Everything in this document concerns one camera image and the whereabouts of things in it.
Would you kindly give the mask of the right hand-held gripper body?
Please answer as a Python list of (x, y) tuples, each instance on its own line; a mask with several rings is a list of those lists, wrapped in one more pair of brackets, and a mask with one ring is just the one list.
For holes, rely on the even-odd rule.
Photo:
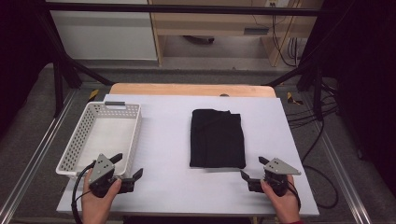
[(263, 165), (264, 180), (278, 197), (286, 194), (289, 187), (287, 175), (300, 175), (301, 172), (279, 158), (273, 158)]

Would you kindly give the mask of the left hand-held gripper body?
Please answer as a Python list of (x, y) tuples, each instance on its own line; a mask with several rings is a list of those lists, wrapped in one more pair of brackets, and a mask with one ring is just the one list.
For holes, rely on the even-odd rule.
[(94, 196), (104, 198), (117, 180), (114, 176), (115, 164), (104, 154), (98, 156), (89, 178), (89, 190)]

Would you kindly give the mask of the white perforated plastic basket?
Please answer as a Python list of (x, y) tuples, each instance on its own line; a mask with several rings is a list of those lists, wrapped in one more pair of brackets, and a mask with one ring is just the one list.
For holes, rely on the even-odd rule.
[(75, 178), (104, 154), (109, 159), (121, 153), (115, 176), (130, 177), (141, 127), (141, 105), (125, 102), (90, 102), (68, 141), (56, 173)]

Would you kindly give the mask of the black cloth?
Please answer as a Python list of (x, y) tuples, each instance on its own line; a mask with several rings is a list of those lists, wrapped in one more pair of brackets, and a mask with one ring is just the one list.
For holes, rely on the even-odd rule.
[(239, 114), (215, 109), (192, 111), (190, 167), (246, 167), (245, 137)]

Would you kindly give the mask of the person's left hand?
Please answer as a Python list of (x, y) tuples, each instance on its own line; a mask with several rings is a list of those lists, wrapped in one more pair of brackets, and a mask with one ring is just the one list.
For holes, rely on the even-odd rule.
[(82, 222), (83, 218), (108, 218), (111, 205), (120, 191), (121, 181), (117, 179), (104, 198), (94, 196), (89, 190), (90, 169), (84, 178), (83, 192), (81, 197)]

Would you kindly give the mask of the person's right hand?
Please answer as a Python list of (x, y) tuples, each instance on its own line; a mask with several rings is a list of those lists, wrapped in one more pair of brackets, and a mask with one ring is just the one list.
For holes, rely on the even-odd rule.
[(262, 190), (271, 201), (280, 224), (301, 220), (299, 214), (299, 200), (296, 196), (296, 190), (293, 188), (294, 180), (291, 175), (287, 175), (287, 178), (289, 189), (282, 197), (278, 197), (266, 181), (261, 181)]

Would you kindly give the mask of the white board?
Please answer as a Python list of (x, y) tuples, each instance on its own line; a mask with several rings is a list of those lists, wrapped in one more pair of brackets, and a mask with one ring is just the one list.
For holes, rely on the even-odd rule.
[(141, 127), (132, 175), (143, 169), (134, 191), (121, 194), (112, 212), (144, 216), (266, 216), (268, 198), (248, 190), (237, 168), (190, 167), (191, 116), (195, 109), (230, 111), (241, 116), (245, 168), (264, 174), (259, 157), (279, 158), (303, 168), (283, 106), (277, 98), (109, 94), (103, 102), (141, 105)]

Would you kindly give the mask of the wooden board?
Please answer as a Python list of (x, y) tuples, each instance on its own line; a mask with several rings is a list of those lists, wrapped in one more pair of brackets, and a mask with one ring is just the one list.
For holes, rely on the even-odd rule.
[(272, 87), (249, 85), (117, 83), (111, 87), (109, 93), (276, 98)]

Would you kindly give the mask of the white cabinet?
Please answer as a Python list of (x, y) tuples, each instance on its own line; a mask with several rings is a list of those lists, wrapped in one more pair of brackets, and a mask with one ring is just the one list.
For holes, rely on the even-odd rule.
[(65, 51), (79, 60), (157, 59), (148, 13), (51, 11)]

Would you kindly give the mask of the dark curtain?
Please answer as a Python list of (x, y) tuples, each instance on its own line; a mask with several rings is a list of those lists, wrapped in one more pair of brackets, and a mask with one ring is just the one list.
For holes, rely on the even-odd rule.
[(0, 0), (0, 136), (50, 62), (30, 24), (28, 0)]
[(333, 32), (322, 71), (338, 84), (338, 103), (363, 158), (396, 191), (396, 0), (324, 0), (305, 52)]

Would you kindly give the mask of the grey power strip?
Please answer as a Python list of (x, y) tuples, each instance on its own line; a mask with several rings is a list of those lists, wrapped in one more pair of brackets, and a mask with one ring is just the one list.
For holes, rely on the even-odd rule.
[(269, 33), (268, 28), (262, 27), (247, 27), (244, 29), (245, 35), (267, 35)]

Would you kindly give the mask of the light wooden desk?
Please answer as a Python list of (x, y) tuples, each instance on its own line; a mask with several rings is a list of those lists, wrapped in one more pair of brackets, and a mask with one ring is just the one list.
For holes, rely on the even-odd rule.
[[(151, 5), (196, 5), (227, 7), (281, 7), (322, 8), (324, 0), (148, 0)], [(268, 28), (267, 35), (258, 37), (269, 57), (269, 63), (276, 67), (286, 57), (288, 42), (293, 39), (307, 39), (314, 27), (314, 17), (232, 15), (232, 14), (181, 14), (153, 13), (151, 15), (154, 34), (169, 35), (223, 35), (243, 36), (247, 27)]]

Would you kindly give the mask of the black metal crossbar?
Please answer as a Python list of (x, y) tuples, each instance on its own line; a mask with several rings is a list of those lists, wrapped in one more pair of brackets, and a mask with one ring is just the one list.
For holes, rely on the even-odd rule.
[(235, 14), (235, 15), (281, 15), (316, 17), (319, 9), (281, 7), (226, 7), (187, 5), (139, 5), (139, 4), (93, 4), (46, 2), (48, 10), (92, 11), (92, 12), (139, 12), (139, 13), (181, 13), (181, 14)]

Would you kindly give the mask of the aluminium floor rail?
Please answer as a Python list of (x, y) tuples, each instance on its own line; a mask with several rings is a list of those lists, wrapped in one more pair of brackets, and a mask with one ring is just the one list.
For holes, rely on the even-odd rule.
[(71, 90), (69, 93), (67, 93), (64, 99), (64, 107), (59, 112), (59, 115), (52, 119), (51, 124), (46, 130), (39, 145), (37, 146), (35, 153), (27, 163), (27, 166), (21, 174), (18, 182), (7, 197), (6, 202), (2, 205), (2, 208), (0, 209), (0, 224), (8, 224), (9, 221), (12, 219), (21, 202), (22, 197), (30, 186), (38, 167), (45, 158), (54, 137), (56, 136), (59, 128), (61, 127), (64, 118), (75, 99), (77, 92), (77, 90)]
[[(346, 210), (353, 216), (352, 224), (372, 224), (360, 195), (352, 183), (344, 164), (340, 161), (330, 137), (324, 130), (324, 119), (319, 121), (315, 117), (312, 100), (305, 93), (302, 95), (302, 99), (308, 108), (309, 116), (312, 117), (313, 125), (318, 131), (316, 142), (311, 147), (314, 148), (319, 145), (326, 155), (329, 166), (332, 169), (332, 176), (335, 178), (335, 182), (329, 180), (329, 183), (332, 184), (333, 189), (337, 192), (338, 202), (346, 203)], [(302, 163), (305, 168), (308, 167), (305, 161), (311, 155), (312, 148), (303, 155)]]

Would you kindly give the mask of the black metal frame leg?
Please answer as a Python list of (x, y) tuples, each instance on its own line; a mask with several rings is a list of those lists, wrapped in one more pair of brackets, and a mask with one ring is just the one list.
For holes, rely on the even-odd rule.
[(307, 91), (309, 87), (314, 88), (314, 115), (319, 121), (323, 121), (322, 109), (320, 105), (322, 69), (318, 60), (307, 59), (303, 62), (300, 62), (300, 64), (296, 68), (289, 71), (286, 75), (283, 75), (273, 81), (266, 83), (266, 86), (278, 86), (282, 82), (289, 80), (292, 77), (296, 77), (297, 75), (301, 76), (296, 85), (298, 91)]
[(106, 86), (114, 85), (113, 81), (93, 72), (91, 69), (77, 62), (67, 54), (62, 39), (57, 32), (56, 26), (49, 12), (36, 12), (35, 17), (37, 19), (37, 31), (39, 32), (43, 45), (49, 53), (49, 57), (53, 64), (55, 118), (57, 118), (64, 109), (63, 80), (66, 81), (71, 89), (79, 89), (82, 85), (82, 81), (78, 72), (81, 72)]

